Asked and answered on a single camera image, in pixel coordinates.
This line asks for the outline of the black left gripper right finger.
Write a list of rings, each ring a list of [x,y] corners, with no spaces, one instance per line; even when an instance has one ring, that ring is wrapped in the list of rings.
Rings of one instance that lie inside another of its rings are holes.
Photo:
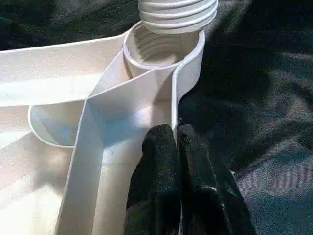
[[[190,124],[177,129],[184,235],[254,235],[251,215],[230,170]]]

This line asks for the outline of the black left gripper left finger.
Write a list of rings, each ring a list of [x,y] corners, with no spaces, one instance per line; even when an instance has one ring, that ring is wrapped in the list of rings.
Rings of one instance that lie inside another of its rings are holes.
[[[129,186],[123,233],[177,235],[180,225],[180,165],[172,128],[152,127]]]

